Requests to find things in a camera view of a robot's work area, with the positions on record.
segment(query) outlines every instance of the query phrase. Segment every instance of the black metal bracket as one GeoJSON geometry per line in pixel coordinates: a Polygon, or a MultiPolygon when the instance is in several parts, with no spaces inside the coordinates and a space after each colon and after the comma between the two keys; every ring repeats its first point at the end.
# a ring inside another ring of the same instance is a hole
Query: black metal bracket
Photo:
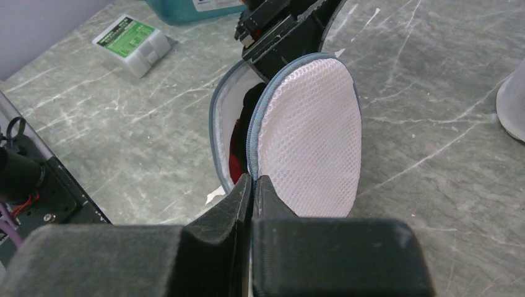
{"type": "Polygon", "coordinates": [[[268,83],[288,63],[322,50],[345,2],[265,0],[248,5],[235,32],[244,46],[243,59],[268,83]]]}
{"type": "MultiPolygon", "coordinates": [[[[2,149],[11,156],[18,156],[31,163],[38,164],[45,173],[38,184],[34,200],[17,215],[17,232],[26,238],[37,228],[57,223],[109,223],[107,217],[94,204],[87,193],[78,185],[70,172],[56,158],[46,158],[31,138],[24,135],[24,129],[19,127],[19,133],[7,141],[2,149]]],[[[9,177],[8,168],[3,168],[3,177],[9,177]]],[[[25,202],[28,197],[13,200],[13,209],[25,202]]],[[[0,233],[0,262],[7,265],[16,252],[14,243],[0,233]]]]}

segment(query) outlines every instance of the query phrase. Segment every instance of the white mesh fabric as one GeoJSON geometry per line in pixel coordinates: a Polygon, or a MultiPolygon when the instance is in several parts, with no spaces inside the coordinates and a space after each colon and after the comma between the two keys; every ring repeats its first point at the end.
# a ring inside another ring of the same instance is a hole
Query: white mesh fabric
{"type": "Polygon", "coordinates": [[[344,217],[361,169],[361,115],[346,67],[310,62],[288,75],[266,109],[258,139],[259,176],[300,217],[344,217]]]}

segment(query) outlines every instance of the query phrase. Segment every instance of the red cloth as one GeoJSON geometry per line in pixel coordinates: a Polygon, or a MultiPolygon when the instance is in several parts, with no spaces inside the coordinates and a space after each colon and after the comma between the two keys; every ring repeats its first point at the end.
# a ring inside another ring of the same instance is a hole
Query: red cloth
{"type": "Polygon", "coordinates": [[[238,126],[239,121],[235,123],[235,127],[233,128],[232,133],[232,139],[230,141],[230,176],[232,177],[233,183],[236,184],[237,181],[241,178],[241,175],[243,175],[243,168],[241,168],[241,163],[239,162],[239,157],[235,155],[233,148],[236,147],[235,139],[236,134],[238,132],[238,126]]]}

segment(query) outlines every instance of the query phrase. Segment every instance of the red wire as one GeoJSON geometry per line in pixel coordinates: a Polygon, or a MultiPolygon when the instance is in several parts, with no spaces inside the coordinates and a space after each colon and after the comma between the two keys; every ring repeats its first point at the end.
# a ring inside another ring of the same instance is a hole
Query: red wire
{"type": "Polygon", "coordinates": [[[31,204],[33,204],[35,201],[37,201],[37,200],[40,198],[40,195],[37,195],[37,197],[35,198],[35,200],[32,200],[31,198],[32,198],[31,195],[29,195],[29,198],[27,199],[27,201],[26,201],[24,204],[22,204],[22,205],[16,207],[15,209],[13,209],[13,211],[12,211],[12,213],[11,213],[11,215],[13,216],[13,218],[17,218],[18,214],[19,214],[21,211],[23,211],[24,208],[28,207],[29,205],[31,205],[31,204]]]}

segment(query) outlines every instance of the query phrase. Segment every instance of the white container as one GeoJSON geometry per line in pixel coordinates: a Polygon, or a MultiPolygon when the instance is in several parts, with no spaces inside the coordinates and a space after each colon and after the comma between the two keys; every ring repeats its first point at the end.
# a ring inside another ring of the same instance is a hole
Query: white container
{"type": "Polygon", "coordinates": [[[507,132],[525,141],[525,59],[501,85],[496,97],[496,111],[507,132]]]}
{"type": "Polygon", "coordinates": [[[136,77],[142,77],[171,46],[159,29],[125,14],[114,21],[92,42],[136,77]]]}

